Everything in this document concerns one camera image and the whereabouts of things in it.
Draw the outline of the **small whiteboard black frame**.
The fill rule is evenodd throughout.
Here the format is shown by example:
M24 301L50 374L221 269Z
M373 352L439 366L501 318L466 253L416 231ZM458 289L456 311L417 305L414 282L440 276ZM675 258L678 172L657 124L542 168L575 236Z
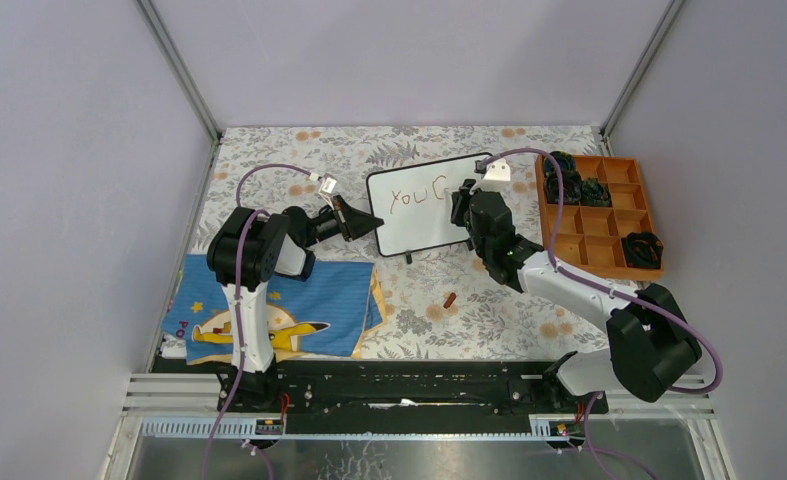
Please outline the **small whiteboard black frame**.
M383 257L463 243L465 228L451 222L451 194L468 179L478 179L479 153L373 172L366 177L373 216L383 225L375 230Z

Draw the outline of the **dark red marker cap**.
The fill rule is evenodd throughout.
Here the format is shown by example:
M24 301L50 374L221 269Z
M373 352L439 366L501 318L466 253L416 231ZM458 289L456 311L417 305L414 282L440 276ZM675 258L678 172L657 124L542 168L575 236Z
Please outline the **dark red marker cap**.
M443 303L443 308L450 309L455 304L456 299L457 299L457 294L455 292L451 292L445 299Z

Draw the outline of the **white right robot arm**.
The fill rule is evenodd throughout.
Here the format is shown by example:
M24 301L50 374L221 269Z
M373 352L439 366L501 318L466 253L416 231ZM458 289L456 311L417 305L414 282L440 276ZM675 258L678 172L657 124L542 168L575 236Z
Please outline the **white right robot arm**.
M617 388L653 403L701 359L699 339L686 330L666 288L608 283L550 255L517 233L500 193L482 191L472 179L449 198L451 223L467 231L496 283L548 300L606 333L607 347L567 353L546 370L542 396L552 410L566 412L582 396Z

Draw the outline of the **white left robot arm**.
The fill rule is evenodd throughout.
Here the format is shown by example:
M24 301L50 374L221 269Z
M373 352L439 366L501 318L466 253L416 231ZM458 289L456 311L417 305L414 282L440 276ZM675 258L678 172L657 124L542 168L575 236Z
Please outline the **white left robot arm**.
M305 281L316 261L311 246L335 236L357 240L383 225L383 219L352 207L340 195L315 215L298 206L280 213L240 206L222 224L206 262L229 303L231 364L252 374L240 392L251 408L268 410L279 397L277 381L264 374L275 361L265 318L270 279L280 275Z

